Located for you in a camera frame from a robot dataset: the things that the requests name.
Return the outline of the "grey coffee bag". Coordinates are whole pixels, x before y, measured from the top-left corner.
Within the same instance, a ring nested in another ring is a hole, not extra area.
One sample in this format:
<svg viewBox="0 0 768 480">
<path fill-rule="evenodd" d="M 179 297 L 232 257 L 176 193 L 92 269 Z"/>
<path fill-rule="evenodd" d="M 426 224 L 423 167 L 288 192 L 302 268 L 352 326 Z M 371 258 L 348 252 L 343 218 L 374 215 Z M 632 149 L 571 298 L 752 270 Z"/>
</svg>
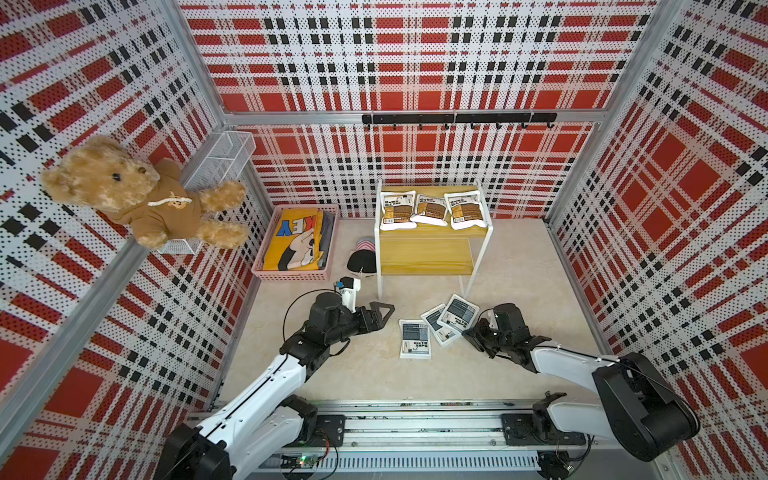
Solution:
<svg viewBox="0 0 768 480">
<path fill-rule="evenodd" d="M 446 305 L 441 303 L 420 315 L 420 318 L 427 322 L 432 335 L 441 347 L 445 347 L 457 339 L 457 333 L 453 329 L 439 322 L 445 309 Z"/>
<path fill-rule="evenodd" d="M 453 294 L 437 322 L 461 335 L 475 325 L 479 314 L 480 308 L 477 305 Z"/>
<path fill-rule="evenodd" d="M 400 359 L 429 360 L 432 357 L 430 332 L 424 320 L 399 321 L 401 332 Z"/>
</svg>

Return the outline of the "brown coffee bag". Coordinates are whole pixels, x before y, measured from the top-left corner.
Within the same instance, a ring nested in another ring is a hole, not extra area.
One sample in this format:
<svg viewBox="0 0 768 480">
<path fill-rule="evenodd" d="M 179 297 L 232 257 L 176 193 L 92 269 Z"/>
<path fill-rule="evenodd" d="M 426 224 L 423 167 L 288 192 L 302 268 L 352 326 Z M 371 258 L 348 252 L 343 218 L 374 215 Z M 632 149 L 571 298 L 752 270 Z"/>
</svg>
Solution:
<svg viewBox="0 0 768 480">
<path fill-rule="evenodd" d="M 447 213 L 447 203 L 443 197 L 418 194 L 411 221 L 417 224 L 446 227 L 448 225 Z"/>
<path fill-rule="evenodd" d="M 444 200 L 450 210 L 450 226 L 452 229 L 464 230 L 472 227 L 487 227 L 479 190 L 446 193 Z"/>
<path fill-rule="evenodd" d="M 415 190 L 404 192 L 381 192 L 380 229 L 382 231 L 415 229 L 417 224 L 411 219 L 414 214 L 415 200 Z"/>
</svg>

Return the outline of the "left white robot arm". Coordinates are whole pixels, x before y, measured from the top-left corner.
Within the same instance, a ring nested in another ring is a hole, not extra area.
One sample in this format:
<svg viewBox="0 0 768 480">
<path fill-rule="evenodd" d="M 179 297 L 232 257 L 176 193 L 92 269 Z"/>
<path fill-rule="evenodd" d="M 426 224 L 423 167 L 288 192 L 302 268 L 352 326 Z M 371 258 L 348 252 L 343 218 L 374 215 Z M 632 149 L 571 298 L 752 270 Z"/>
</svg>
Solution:
<svg viewBox="0 0 768 480">
<path fill-rule="evenodd" d="M 245 479 L 297 440 L 308 441 L 317 409 L 295 392 L 331 357 L 332 346 L 383 329 L 395 306 L 351 308 L 343 295 L 319 291 L 303 326 L 245 390 L 196 426 L 166 439 L 156 479 Z"/>
</svg>

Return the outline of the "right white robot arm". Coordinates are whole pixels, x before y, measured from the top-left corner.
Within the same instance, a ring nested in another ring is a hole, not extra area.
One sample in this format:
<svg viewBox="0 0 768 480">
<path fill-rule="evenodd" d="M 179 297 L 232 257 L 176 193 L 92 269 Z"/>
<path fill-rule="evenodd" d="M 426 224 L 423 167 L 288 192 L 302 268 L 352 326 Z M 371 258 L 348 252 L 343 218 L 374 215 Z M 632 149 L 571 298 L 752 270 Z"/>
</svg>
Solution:
<svg viewBox="0 0 768 480">
<path fill-rule="evenodd" d="M 533 335 L 512 303 L 492 309 L 462 332 L 478 351 L 501 357 L 534 374 L 558 377 L 597 396 L 569 401 L 550 394 L 535 405 L 536 422 L 547 431 L 576 432 L 611 439 L 634 458 L 650 462 L 694 438 L 701 422 L 693 407 L 664 380 L 644 355 L 597 356 Z"/>
</svg>

